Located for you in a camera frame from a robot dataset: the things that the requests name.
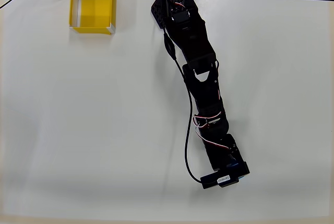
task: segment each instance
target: yellow container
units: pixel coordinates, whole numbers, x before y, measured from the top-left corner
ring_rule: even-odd
[[[115,33],[116,0],[70,0],[69,27],[78,33]]]

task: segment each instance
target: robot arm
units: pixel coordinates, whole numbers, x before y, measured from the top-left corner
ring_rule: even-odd
[[[249,173],[249,169],[234,138],[228,134],[229,123],[218,83],[219,63],[194,0],[156,0],[151,11],[159,27],[169,34],[164,34],[168,53],[176,61],[175,42],[186,58],[187,64],[182,67],[183,73],[181,69],[180,72],[196,102],[198,115],[193,116],[196,133],[202,139],[215,171],[200,180],[196,179],[190,172],[185,155],[190,175],[203,188],[215,185],[225,187],[239,182],[241,177]],[[209,74],[205,81],[199,81],[195,76],[195,73],[206,72]]]

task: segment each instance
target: label sticker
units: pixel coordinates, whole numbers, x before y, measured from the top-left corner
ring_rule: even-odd
[[[218,184],[219,184],[219,183],[222,183],[222,182],[225,182],[225,181],[229,181],[230,179],[231,179],[230,176],[229,176],[229,175],[226,175],[226,176],[224,176],[224,177],[219,178],[219,179],[217,180],[217,182],[218,182]]]

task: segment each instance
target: white table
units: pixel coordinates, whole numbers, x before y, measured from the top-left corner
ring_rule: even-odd
[[[117,0],[113,36],[70,31],[69,0],[14,0],[0,11],[3,214],[329,216],[329,2],[195,0],[220,61],[230,133],[251,171],[238,184],[203,190],[184,165],[189,102],[153,1]],[[179,49],[177,58],[185,63]],[[212,172],[194,130],[188,157],[196,177]]]

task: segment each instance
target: red and white wire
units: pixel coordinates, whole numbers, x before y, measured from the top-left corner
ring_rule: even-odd
[[[204,140],[205,142],[208,142],[208,143],[210,143],[210,144],[213,144],[213,145],[215,145],[215,146],[222,147],[222,148],[225,148],[225,149],[230,149],[230,148],[227,147],[227,146],[220,145],[220,144],[217,144],[217,143],[215,143],[215,142],[211,142],[211,141],[209,141],[209,140],[207,140],[207,139],[204,139],[204,138],[197,132],[197,129],[196,129],[195,131],[196,131],[196,134],[198,135],[198,137],[200,137],[200,138],[201,138],[202,140]]]
[[[182,6],[182,7],[184,7],[184,8],[186,8],[182,3],[179,3],[179,2],[175,2],[174,3],[175,5],[179,5],[179,6]]]
[[[203,126],[200,126],[198,125],[196,122],[195,122],[195,117],[193,116],[193,124],[198,127],[198,128],[202,128],[202,127],[205,127],[206,125],[208,125],[208,123],[205,123]]]
[[[215,116],[211,116],[211,117],[205,117],[205,116],[198,116],[198,115],[194,115],[194,118],[200,118],[200,119],[212,119],[212,118],[216,118],[218,115],[220,115],[221,112],[219,112],[217,115]]]

